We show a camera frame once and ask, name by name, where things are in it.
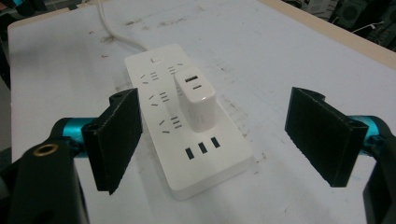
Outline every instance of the usb port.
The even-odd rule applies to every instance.
[[[189,78],[186,79],[186,82],[193,81],[193,80],[195,80],[195,79],[197,79],[197,78],[198,78],[198,76],[189,77]]]

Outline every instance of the electrical socket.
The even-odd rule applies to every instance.
[[[208,101],[215,102],[213,107],[208,105],[215,111],[213,127],[206,126],[204,131],[196,132],[191,118],[182,112],[175,78],[184,78],[184,81],[192,78],[192,83],[204,80],[205,76],[202,72],[196,73],[197,68],[179,45],[149,50],[126,58],[125,63],[134,87],[139,90],[141,111],[166,181],[177,199],[187,199],[248,168],[252,161],[250,145],[216,100],[214,90],[213,94],[209,93],[212,91],[203,93],[213,95]],[[188,77],[189,72],[197,78]],[[207,80],[200,84],[200,88],[210,85]],[[193,95],[188,102],[194,102]]]
[[[195,66],[174,75],[181,110],[192,129],[198,133],[216,124],[216,92]]]

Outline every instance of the power strip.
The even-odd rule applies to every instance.
[[[206,131],[192,129],[182,112],[174,76],[193,63],[179,45],[146,51],[126,58],[125,63],[177,199],[187,199],[248,168],[252,150],[218,101],[215,125]]]

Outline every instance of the black marks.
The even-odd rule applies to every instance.
[[[173,24],[177,24],[181,21],[186,21],[187,18],[180,18],[178,20],[172,20],[172,21],[162,21],[158,24],[158,27],[163,27],[163,26],[168,26],[168,25],[173,25]]]
[[[265,154],[262,152],[262,158],[258,161],[256,161],[256,163],[260,163],[261,161],[266,161],[267,157],[265,156]]]
[[[194,159],[194,155],[192,154],[192,151],[189,147],[186,148],[186,153],[190,160]]]
[[[220,144],[218,142],[218,139],[216,139],[216,137],[212,137],[210,140],[212,140],[213,146],[215,146],[216,148],[220,147]]]
[[[102,37],[100,42],[105,43],[105,44],[111,44],[114,41],[114,39],[115,39],[114,36],[108,35],[108,36]]]
[[[137,24],[137,23],[139,23],[139,22],[141,22],[141,21],[142,21],[142,19],[137,19],[137,20],[134,20],[134,21],[128,21],[128,22],[125,22],[124,25],[126,25],[126,26],[132,26],[132,25]]]
[[[174,66],[168,67],[168,72],[169,72],[171,75],[174,75],[174,74],[175,74],[175,71],[176,71],[176,69],[175,69]]]
[[[198,144],[198,146],[199,146],[199,148],[201,149],[201,151],[202,151],[202,153],[206,153],[207,152],[207,150],[206,150],[206,147],[205,147],[205,145],[204,145],[204,143],[199,143]]]
[[[160,97],[161,97],[161,99],[163,100],[163,103],[169,101],[169,97],[168,97],[168,95],[166,94],[166,92],[160,93]]]
[[[150,76],[151,76],[151,79],[152,79],[153,81],[160,79],[160,78],[158,77],[158,74],[157,74],[156,72],[151,73]]]
[[[173,117],[171,118],[173,125],[175,126],[175,129],[181,128],[183,125],[181,125],[180,120],[178,117]]]

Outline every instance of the white plug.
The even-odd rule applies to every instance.
[[[195,66],[175,73],[178,100],[191,128],[201,133],[216,125],[216,92]]]

